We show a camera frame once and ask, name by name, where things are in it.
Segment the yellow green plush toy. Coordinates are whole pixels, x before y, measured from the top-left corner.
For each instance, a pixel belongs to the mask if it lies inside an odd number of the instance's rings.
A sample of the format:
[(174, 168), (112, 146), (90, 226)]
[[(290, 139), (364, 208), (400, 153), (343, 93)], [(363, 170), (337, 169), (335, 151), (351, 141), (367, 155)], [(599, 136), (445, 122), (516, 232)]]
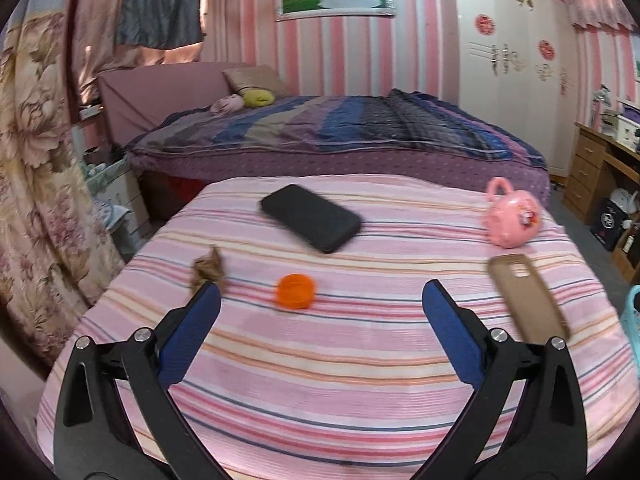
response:
[(261, 88), (247, 88), (242, 91), (244, 106), (247, 108), (261, 108), (274, 103), (274, 94)]

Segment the purple dotted bed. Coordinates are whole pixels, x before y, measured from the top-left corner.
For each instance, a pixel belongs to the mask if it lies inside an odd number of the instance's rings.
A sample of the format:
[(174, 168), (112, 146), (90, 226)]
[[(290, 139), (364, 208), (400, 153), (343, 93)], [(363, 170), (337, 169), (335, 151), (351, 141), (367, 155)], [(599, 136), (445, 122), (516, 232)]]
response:
[(346, 154), (277, 154), (238, 151), (157, 159), (130, 156), (126, 145), (159, 126), (174, 113), (206, 108), (230, 96), (223, 70), (232, 63), (155, 65), (111, 70), (98, 87), (113, 143), (142, 175), (149, 188), (173, 188), (191, 180), (213, 183), (236, 177), (305, 177), (320, 174), (399, 174), (427, 182), (483, 191), (489, 180), (504, 177), (538, 200), (550, 193), (549, 171), (518, 162), (481, 162), (463, 156), (410, 150)]

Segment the brown phone case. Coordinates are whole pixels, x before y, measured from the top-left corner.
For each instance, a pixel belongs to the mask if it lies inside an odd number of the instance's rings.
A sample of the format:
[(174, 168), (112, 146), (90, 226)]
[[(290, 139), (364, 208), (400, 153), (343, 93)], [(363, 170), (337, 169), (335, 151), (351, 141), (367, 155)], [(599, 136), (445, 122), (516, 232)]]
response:
[(491, 258), (487, 272), (513, 318), (521, 340), (545, 344), (553, 337), (570, 339), (570, 328), (550, 289), (526, 255)]

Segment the light blue plastic basket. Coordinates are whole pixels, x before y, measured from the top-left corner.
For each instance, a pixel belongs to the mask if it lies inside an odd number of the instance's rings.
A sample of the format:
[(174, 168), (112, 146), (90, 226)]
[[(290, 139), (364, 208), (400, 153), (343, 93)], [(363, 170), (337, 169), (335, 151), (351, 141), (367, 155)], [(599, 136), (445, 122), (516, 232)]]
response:
[(620, 325), (631, 345), (636, 364), (640, 361), (640, 332), (639, 332), (639, 300), (640, 286), (634, 285), (625, 300), (625, 307), (620, 315)]

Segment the pink cartoon mug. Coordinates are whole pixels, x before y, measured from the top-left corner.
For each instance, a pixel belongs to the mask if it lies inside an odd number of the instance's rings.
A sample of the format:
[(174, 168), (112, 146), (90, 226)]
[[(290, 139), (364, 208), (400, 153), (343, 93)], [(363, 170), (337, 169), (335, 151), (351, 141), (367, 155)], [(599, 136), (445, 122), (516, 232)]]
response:
[(493, 178), (486, 188), (488, 211), (483, 224), (491, 244), (513, 249), (532, 240), (542, 225), (542, 207), (535, 196), (514, 190), (506, 178)]

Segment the pink striped bed sheet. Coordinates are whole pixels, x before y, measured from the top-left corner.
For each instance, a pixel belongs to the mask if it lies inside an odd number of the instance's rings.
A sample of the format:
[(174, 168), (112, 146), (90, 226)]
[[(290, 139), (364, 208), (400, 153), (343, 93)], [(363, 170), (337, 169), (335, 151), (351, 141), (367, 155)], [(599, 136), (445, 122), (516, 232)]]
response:
[[(132, 258), (81, 318), (78, 335), (123, 340), (190, 299), (192, 262), (215, 245), (227, 288), (218, 320), (171, 395), (216, 460), (239, 478), (405, 479), (471, 395), (422, 311), (440, 281), (489, 327), (513, 330), (487, 272), (500, 255), (484, 192), (397, 176), (300, 180), (356, 212), (360, 233), (331, 255), (266, 217), (283, 178), (206, 186)], [(316, 283), (305, 310), (279, 308), (278, 281)]]

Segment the black box on floor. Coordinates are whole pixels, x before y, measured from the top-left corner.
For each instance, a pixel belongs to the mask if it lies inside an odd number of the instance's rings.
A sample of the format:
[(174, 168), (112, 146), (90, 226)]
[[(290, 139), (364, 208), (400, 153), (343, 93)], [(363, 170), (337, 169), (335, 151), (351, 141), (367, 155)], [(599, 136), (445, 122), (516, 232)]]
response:
[(594, 216), (590, 232), (608, 252), (612, 252), (628, 220), (629, 216), (623, 209), (609, 198), (604, 198)]

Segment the black wallet case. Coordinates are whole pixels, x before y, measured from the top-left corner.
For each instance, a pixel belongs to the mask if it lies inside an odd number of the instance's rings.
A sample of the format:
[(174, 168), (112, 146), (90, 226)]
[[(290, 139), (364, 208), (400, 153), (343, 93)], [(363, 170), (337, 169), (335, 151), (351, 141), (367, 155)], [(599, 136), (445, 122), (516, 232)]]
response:
[(297, 184), (265, 196), (259, 205), (269, 218), (322, 254), (339, 250), (362, 227), (358, 214)]

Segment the wooden desk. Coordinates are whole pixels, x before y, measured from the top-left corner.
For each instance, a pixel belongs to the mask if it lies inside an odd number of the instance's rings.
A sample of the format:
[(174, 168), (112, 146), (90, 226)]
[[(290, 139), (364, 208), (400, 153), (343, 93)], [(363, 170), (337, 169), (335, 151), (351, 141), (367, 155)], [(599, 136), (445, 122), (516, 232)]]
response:
[[(600, 203), (604, 198), (613, 201), (616, 191), (634, 206), (639, 205), (639, 154), (580, 122), (576, 130), (577, 143), (562, 203), (590, 231)], [(639, 241), (628, 237), (639, 214), (635, 211), (628, 216), (623, 235), (610, 253), (625, 282), (634, 284), (639, 281)]]

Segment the white bedside cabinet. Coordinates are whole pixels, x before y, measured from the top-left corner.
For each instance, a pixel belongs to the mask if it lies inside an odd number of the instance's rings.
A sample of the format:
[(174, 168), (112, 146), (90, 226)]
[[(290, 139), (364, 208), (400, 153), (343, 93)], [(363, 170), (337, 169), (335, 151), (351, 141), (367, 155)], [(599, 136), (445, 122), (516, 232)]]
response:
[(87, 168), (86, 182), (96, 211), (119, 252), (128, 262), (146, 242), (151, 231), (138, 180), (129, 162)]

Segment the white wardrobe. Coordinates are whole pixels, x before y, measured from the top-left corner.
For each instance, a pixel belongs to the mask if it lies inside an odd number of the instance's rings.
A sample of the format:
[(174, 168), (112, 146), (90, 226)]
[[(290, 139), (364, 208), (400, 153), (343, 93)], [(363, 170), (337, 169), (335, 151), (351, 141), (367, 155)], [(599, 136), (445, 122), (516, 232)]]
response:
[(541, 152), (565, 178), (578, 112), (576, 34), (561, 0), (456, 0), (462, 110)]

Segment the blue plaid blanket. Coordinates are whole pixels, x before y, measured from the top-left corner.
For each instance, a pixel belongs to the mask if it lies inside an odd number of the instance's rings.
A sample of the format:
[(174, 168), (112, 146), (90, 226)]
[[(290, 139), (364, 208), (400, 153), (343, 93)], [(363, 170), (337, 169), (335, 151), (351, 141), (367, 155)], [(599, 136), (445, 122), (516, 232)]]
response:
[(426, 93), (290, 96), (217, 117), (206, 108), (168, 116), (125, 148), (157, 159), (238, 151), (346, 154), (376, 150), (444, 153), (481, 162), (547, 166), (541, 152), (503, 128)]

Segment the orange plastic lid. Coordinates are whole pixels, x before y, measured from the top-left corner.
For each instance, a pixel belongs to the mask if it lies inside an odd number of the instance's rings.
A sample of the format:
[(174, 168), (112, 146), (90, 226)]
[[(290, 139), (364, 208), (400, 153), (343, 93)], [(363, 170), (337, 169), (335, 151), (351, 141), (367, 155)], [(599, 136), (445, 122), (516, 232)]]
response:
[(316, 283), (306, 274), (288, 274), (278, 281), (274, 301), (279, 308), (305, 310), (314, 302)]

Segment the brown pillow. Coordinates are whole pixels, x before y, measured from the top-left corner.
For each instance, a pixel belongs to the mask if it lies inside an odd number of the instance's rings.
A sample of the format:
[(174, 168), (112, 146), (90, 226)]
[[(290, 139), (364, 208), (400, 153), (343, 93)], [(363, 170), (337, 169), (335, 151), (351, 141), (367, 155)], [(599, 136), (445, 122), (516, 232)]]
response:
[(239, 94), (250, 89), (260, 89), (271, 92), (276, 99), (290, 95), (284, 81), (269, 65), (232, 67), (222, 73), (229, 87)]

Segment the small brown paper scrap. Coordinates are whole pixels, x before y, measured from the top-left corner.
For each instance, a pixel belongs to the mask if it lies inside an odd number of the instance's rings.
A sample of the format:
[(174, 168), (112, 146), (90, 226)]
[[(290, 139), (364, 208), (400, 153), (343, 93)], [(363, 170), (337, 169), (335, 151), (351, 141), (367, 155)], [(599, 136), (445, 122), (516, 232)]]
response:
[(214, 283), (220, 292), (226, 292), (226, 272), (224, 272), (224, 258), (222, 258), (220, 250), (212, 245), (209, 252), (192, 262), (190, 289), (194, 295), (205, 283)]

